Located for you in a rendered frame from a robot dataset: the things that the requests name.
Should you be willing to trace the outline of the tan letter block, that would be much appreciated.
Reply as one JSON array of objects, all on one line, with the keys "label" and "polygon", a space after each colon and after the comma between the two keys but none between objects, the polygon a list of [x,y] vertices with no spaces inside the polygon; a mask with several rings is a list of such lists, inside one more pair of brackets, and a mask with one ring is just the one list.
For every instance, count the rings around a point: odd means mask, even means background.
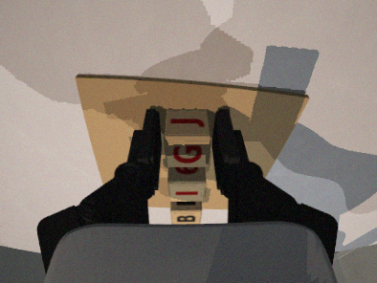
[{"label": "tan letter block", "polygon": [[206,189],[205,167],[169,167],[167,185],[171,202],[201,202]]},{"label": "tan letter block", "polygon": [[200,224],[202,202],[170,202],[171,224]]},{"label": "tan letter block", "polygon": [[164,145],[167,167],[207,167],[211,125],[207,110],[166,110]]}]

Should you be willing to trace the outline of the tan square mat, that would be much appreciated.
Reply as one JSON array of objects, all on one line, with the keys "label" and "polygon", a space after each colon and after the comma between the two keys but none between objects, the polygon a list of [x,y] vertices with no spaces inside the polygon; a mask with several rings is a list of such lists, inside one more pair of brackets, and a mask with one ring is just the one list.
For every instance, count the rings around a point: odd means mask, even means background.
[{"label": "tan square mat", "polygon": [[[162,153],[159,190],[149,207],[169,207],[164,147],[166,110],[207,110],[213,134],[215,112],[229,109],[233,130],[240,130],[250,162],[266,178],[287,142],[309,97],[305,94],[204,81],[141,77],[77,75],[76,82],[101,180],[114,178],[127,162],[134,130],[143,130],[146,109],[160,115]],[[212,147],[206,170],[202,209],[228,209],[217,190]]]}]

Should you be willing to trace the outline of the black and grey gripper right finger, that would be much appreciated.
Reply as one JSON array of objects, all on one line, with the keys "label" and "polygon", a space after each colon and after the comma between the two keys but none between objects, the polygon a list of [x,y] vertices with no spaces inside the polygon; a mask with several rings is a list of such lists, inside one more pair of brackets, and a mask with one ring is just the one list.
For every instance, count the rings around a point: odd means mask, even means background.
[{"label": "black and grey gripper right finger", "polygon": [[320,237],[333,265],[338,223],[323,211],[298,204],[288,193],[263,178],[249,162],[240,130],[233,130],[229,109],[215,112],[212,155],[217,190],[228,198],[228,223],[283,221],[306,226]]}]

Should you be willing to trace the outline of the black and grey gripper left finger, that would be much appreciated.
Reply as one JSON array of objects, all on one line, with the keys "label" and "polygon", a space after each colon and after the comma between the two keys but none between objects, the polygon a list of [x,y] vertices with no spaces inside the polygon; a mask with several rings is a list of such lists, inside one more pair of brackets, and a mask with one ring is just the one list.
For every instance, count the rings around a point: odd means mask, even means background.
[{"label": "black and grey gripper left finger", "polygon": [[[159,188],[162,137],[160,115],[146,109],[143,130],[134,130],[127,163],[114,178],[85,197],[42,219],[37,236],[45,273],[61,237],[72,229],[93,224],[149,224],[148,199]],[[110,212],[111,211],[111,212]]]}]

